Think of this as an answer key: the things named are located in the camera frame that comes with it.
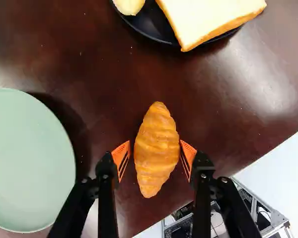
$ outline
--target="green plate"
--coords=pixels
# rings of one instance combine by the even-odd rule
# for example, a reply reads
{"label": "green plate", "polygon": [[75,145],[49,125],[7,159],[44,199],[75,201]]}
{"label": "green plate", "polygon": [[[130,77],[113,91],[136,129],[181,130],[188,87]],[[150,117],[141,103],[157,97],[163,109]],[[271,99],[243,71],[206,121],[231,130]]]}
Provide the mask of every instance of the green plate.
{"label": "green plate", "polygon": [[0,89],[0,227],[50,226],[74,180],[73,148],[56,116],[29,94]]}

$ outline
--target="slice of bread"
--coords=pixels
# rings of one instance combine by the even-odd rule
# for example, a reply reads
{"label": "slice of bread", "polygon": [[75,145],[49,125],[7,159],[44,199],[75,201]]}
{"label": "slice of bread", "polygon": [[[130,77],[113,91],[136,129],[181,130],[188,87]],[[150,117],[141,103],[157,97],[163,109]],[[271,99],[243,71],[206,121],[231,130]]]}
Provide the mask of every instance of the slice of bread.
{"label": "slice of bread", "polygon": [[265,0],[156,0],[181,45],[189,51],[260,14]]}

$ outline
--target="dark plate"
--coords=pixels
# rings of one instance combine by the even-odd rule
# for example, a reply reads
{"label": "dark plate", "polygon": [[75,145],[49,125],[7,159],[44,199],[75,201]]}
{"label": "dark plate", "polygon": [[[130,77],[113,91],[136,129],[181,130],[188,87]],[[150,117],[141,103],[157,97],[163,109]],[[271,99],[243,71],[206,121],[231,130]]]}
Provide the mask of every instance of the dark plate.
{"label": "dark plate", "polygon": [[[175,38],[174,32],[168,22],[168,19],[166,18],[158,4],[155,2],[155,0],[146,0],[145,5],[136,16],[125,16],[124,14],[120,13],[113,1],[110,1],[120,17],[140,34],[153,39],[154,41],[173,46],[179,46],[179,42]],[[240,27],[227,31],[202,44],[207,44],[231,35]]]}

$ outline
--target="croissant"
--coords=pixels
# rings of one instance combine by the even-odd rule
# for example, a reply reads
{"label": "croissant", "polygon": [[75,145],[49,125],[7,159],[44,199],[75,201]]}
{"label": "croissant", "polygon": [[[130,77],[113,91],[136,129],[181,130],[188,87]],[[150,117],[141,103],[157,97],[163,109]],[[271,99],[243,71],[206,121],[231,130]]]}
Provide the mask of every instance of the croissant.
{"label": "croissant", "polygon": [[179,160],[179,134],[167,107],[153,103],[140,126],[134,159],[140,191],[145,198],[155,196],[168,180]]}

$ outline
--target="dark wooden table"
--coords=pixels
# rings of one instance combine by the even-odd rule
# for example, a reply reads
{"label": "dark wooden table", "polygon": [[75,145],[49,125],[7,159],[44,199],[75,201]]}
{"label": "dark wooden table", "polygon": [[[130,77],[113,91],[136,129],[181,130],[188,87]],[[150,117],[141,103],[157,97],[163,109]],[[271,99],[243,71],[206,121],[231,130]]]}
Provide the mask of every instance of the dark wooden table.
{"label": "dark wooden table", "polygon": [[[191,52],[154,43],[109,0],[0,0],[0,87],[31,93],[59,117],[78,176],[106,150],[134,140],[154,101],[180,137],[232,175],[298,131],[298,0],[268,7],[235,35]],[[157,196],[142,197],[133,160],[116,192],[122,238],[193,199],[178,164]],[[82,235],[96,237],[97,209]],[[0,238],[44,238],[0,230]]]}

